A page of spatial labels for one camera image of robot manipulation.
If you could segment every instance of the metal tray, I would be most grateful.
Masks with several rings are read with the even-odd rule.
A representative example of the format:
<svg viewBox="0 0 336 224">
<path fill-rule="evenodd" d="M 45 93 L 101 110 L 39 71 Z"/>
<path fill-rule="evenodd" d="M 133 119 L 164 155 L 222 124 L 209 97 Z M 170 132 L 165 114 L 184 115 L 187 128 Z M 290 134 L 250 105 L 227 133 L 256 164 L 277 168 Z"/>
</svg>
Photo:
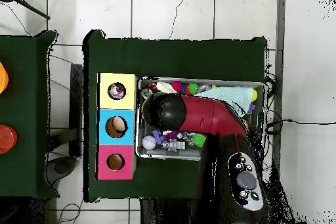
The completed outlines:
<svg viewBox="0 0 336 224">
<path fill-rule="evenodd" d="M 144 99 L 141 97 L 140 92 L 149 83 L 153 82 L 167 82 L 171 83 L 173 81 L 181 81 L 185 83 L 198 83 L 198 84 L 215 84 L 217 87 L 227 86 L 239 86 L 239 87 L 252 87 L 257 93 L 257 100 L 253 103 L 256 107 L 252 114 L 246 114 L 243 119 L 245 119 L 249 125 L 253 128 L 257 128 L 259 137 L 262 139 L 262 144 L 264 143 L 264 134 L 266 128 L 266 104 L 267 104 L 267 86 L 261 82 L 247 82 L 247 81 L 222 81 L 222 80 L 208 80 L 208 79 L 189 79 L 189 78 L 161 78 L 161 77 L 143 77 L 139 78 L 137 85 L 137 97 L 136 97 L 136 135 L 135 135 L 135 152 L 136 155 L 141 158 L 174 158 L 180 160 L 200 160 L 201 151 L 200 148 L 196 146 L 189 146 L 186 143 L 185 150 L 177 150 L 176 152 L 168 151 L 164 148 L 156 147 L 153 150 L 145 150 L 142 147 L 142 139 L 146 135 L 152 135 L 154 127 L 148 125 L 143 119 L 141 114 L 141 106 Z"/>
</svg>

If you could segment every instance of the green table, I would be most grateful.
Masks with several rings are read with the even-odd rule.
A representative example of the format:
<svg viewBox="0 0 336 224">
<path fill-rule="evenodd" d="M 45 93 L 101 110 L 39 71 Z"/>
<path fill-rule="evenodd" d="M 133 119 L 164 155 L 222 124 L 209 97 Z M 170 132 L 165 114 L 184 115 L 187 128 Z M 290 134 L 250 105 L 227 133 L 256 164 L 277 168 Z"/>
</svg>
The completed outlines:
<svg viewBox="0 0 336 224">
<path fill-rule="evenodd" d="M 138 158 L 131 181 L 95 180 L 96 74 L 113 72 L 141 76 L 219 79 L 264 82 L 266 39 L 252 41 L 211 40 L 151 41 L 106 39 L 99 30 L 87 34 L 83 48 L 84 81 L 89 83 L 89 124 L 84 126 L 85 186 L 95 198 L 192 198 L 196 191 L 198 162 Z"/>
<path fill-rule="evenodd" d="M 18 142 L 0 154 L 0 196 L 55 197 L 45 181 L 48 90 L 47 53 L 56 34 L 0 36 L 0 62 L 9 75 L 0 94 L 0 124 L 13 127 Z"/>
</svg>

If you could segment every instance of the orange cup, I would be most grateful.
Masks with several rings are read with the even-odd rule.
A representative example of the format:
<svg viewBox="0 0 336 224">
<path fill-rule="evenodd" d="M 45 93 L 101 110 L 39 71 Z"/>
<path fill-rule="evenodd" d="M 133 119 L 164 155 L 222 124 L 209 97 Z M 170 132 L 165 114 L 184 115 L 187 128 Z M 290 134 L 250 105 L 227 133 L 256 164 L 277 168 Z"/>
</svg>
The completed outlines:
<svg viewBox="0 0 336 224">
<path fill-rule="evenodd" d="M 0 63 L 0 94 L 6 89 L 8 85 L 8 74 Z"/>
</svg>

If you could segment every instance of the white ball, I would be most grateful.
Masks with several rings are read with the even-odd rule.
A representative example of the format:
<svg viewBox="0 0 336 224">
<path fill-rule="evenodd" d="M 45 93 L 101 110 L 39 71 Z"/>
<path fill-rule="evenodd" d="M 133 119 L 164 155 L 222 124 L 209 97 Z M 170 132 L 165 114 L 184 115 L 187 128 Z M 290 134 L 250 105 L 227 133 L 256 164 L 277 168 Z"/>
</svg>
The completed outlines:
<svg viewBox="0 0 336 224">
<path fill-rule="evenodd" d="M 156 140 L 153 136 L 147 135 L 142 140 L 142 146 L 146 150 L 153 150 L 156 147 Z"/>
</svg>

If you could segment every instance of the purple toy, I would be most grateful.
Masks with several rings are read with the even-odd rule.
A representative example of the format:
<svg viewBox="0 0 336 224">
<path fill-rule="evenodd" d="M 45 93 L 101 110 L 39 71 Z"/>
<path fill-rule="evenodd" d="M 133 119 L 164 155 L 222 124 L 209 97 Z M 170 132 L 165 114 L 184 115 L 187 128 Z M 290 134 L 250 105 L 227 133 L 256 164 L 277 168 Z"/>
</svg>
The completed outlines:
<svg viewBox="0 0 336 224">
<path fill-rule="evenodd" d="M 247 114 L 252 113 L 252 111 L 254 111 L 254 109 L 255 109 L 255 105 L 250 104 L 250 106 L 249 106 L 249 110 L 247 111 Z"/>
<path fill-rule="evenodd" d="M 158 145 L 162 144 L 164 141 L 168 141 L 169 139 L 176 139 L 179 135 L 180 131 L 174 130 L 168 134 L 162 135 L 160 130 L 153 130 L 153 136 Z"/>
</svg>

